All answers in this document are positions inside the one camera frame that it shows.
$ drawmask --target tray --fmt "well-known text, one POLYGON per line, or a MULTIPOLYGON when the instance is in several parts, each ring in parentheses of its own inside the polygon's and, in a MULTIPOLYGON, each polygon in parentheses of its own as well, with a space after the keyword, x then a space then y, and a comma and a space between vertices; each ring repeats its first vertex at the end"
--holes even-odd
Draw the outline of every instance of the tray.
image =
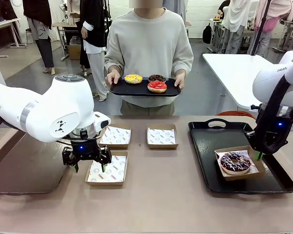
POLYGON ((266 173, 245 180, 226 181, 219 169, 214 150, 249 145, 245 131, 252 131, 247 123, 210 119, 206 122, 190 122, 190 133, 198 155, 207 187, 218 193, 238 194, 283 194, 293 193, 293 181, 274 158, 264 156, 266 173), (225 127, 212 126, 214 121, 225 123, 225 127))
POLYGON ((118 80, 117 84, 112 84, 110 92, 121 96, 148 96, 148 97, 174 97, 181 93, 179 87, 175 87, 175 80, 167 78, 167 90, 162 94, 152 93, 147 89, 148 77, 143 77, 140 84, 128 84, 124 77, 118 80))

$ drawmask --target beige floor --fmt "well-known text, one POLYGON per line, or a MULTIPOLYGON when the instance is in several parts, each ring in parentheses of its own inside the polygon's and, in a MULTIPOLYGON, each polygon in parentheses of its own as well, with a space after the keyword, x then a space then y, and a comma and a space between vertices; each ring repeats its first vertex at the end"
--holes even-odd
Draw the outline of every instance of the beige floor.
MULTIPOLYGON (((59 41, 52 42, 52 51, 58 49, 60 46, 59 41)), ((35 43, 29 44, 26 49, 2 49, 0 50, 0 55, 8 55, 7 58, 0 58, 0 70, 4 79, 8 79, 28 65, 41 59, 35 43)))

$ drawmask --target black stand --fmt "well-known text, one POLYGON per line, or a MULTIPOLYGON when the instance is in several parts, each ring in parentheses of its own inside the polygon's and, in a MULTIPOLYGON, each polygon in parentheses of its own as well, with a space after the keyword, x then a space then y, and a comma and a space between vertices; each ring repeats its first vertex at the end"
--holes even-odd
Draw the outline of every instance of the black stand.
POLYGON ((267 6, 266 6, 266 9, 265 9, 264 16, 262 18, 262 23, 260 24, 258 34, 257 34, 257 36, 255 38, 255 44, 254 44, 254 47, 253 47, 253 50, 252 50, 252 53, 251 53, 252 56, 255 55, 255 53, 256 53, 256 49, 257 49, 257 46, 258 46, 258 43, 259 43, 260 36, 262 34, 262 31, 263 31, 265 22, 266 22, 266 17, 267 17, 267 13, 268 13, 271 1, 272 0, 267 0, 267 6))

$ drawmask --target black cardigan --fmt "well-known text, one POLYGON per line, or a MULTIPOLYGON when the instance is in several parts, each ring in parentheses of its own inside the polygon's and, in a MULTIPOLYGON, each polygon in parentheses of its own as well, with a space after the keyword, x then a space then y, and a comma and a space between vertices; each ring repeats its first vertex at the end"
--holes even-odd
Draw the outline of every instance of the black cardigan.
POLYGON ((105 47, 105 22, 102 0, 81 0, 80 20, 93 26, 86 41, 96 47, 105 47))
POLYGON ((38 20, 51 29, 52 19, 48 0, 23 0, 24 15, 38 20))

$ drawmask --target donut box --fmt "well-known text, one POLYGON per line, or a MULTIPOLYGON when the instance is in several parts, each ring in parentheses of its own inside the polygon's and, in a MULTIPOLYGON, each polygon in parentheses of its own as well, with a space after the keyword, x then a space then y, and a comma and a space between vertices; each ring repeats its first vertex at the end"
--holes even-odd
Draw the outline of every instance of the donut box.
POLYGON ((111 151, 112 163, 108 164, 105 172, 101 164, 93 161, 87 171, 85 182, 91 186, 122 186, 125 182, 128 152, 111 151))
POLYGON ((179 145, 174 124, 149 124, 146 129, 146 138, 150 149, 174 150, 179 145))
POLYGON ((110 124, 101 131, 98 139, 100 147, 108 146, 110 149, 127 149, 131 138, 131 127, 123 124, 110 124))
POLYGON ((253 150, 251 146, 239 146, 239 147, 232 147, 232 148, 225 148, 225 149, 219 149, 215 150, 217 163, 219 166, 219 169, 221 171, 221 174, 223 175, 224 179, 227 181, 231 180, 238 180, 238 179, 248 179, 255 176, 261 176, 265 173, 265 167, 263 165, 263 161, 256 160, 257 151, 253 150), (225 170, 222 168, 220 164, 220 157, 223 155, 223 153, 227 152, 245 152, 247 151, 247 155, 250 158, 250 162, 252 165, 250 166, 250 170, 248 170, 245 174, 242 175, 231 175, 225 172, 225 170))

